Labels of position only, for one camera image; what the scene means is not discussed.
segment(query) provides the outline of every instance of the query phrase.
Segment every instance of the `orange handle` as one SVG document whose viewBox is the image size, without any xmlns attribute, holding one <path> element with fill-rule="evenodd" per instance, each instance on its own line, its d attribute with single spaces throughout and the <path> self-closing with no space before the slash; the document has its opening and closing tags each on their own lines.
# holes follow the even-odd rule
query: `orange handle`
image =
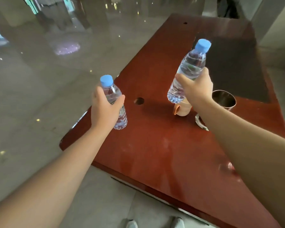
<svg viewBox="0 0 285 228">
<path fill-rule="evenodd" d="M 175 104 L 175 106 L 173 108 L 173 115 L 176 115 L 179 110 L 180 110 L 180 105 L 179 104 Z"/>
</svg>

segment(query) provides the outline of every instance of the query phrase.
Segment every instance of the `cup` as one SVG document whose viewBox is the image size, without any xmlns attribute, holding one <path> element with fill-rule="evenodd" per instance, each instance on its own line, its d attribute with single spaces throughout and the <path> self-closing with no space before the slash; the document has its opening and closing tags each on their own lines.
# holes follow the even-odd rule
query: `cup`
<svg viewBox="0 0 285 228">
<path fill-rule="evenodd" d="M 175 104 L 173 114 L 177 114 L 179 116 L 186 116 L 189 114 L 191 108 L 192 105 L 188 102 L 186 98 L 184 98 L 180 103 Z"/>
<path fill-rule="evenodd" d="M 230 111 L 236 105 L 235 97 L 231 93 L 224 90 L 214 90 L 212 92 L 212 99 L 228 111 Z M 195 122 L 202 129 L 209 131 L 208 128 L 201 123 L 199 114 L 195 116 Z"/>
</svg>

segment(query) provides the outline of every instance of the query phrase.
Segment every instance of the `floor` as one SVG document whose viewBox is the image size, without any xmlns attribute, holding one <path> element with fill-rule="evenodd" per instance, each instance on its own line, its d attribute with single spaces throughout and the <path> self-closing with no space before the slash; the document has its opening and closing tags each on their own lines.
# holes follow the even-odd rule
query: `floor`
<svg viewBox="0 0 285 228">
<path fill-rule="evenodd" d="M 43 6 L 16 27 L 0 22 L 0 200 L 61 153 L 100 76 L 116 77 L 170 13 L 202 15 L 204 3 L 81 0 L 74 11 Z M 285 73 L 269 73 L 285 116 Z M 60 227 L 122 228 L 133 218 L 140 228 L 164 228 L 172 216 L 205 226 L 91 167 Z"/>
</svg>

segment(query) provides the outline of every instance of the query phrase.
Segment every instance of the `bottle cap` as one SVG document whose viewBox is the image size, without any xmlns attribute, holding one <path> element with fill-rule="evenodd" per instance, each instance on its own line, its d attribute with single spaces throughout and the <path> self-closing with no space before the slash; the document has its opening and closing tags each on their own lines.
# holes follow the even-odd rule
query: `bottle cap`
<svg viewBox="0 0 285 228">
<path fill-rule="evenodd" d="M 108 87 L 113 84 L 113 78 L 111 75 L 104 75 L 100 77 L 100 82 L 103 87 Z"/>
<path fill-rule="evenodd" d="M 210 49 L 210 46 L 211 46 L 211 42 L 209 42 L 208 40 L 199 39 L 194 49 L 201 53 L 207 53 L 208 50 Z"/>
</svg>

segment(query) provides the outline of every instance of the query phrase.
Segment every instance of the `shoe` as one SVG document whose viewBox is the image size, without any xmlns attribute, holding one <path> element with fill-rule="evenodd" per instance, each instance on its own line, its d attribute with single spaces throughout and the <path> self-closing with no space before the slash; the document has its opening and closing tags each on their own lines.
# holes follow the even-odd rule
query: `shoe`
<svg viewBox="0 0 285 228">
<path fill-rule="evenodd" d="M 136 221 L 129 220 L 128 223 L 127 223 L 126 228 L 138 228 L 138 225 L 137 225 Z"/>
<path fill-rule="evenodd" d="M 185 223 L 180 217 L 175 217 L 171 222 L 170 228 L 185 228 Z"/>
</svg>

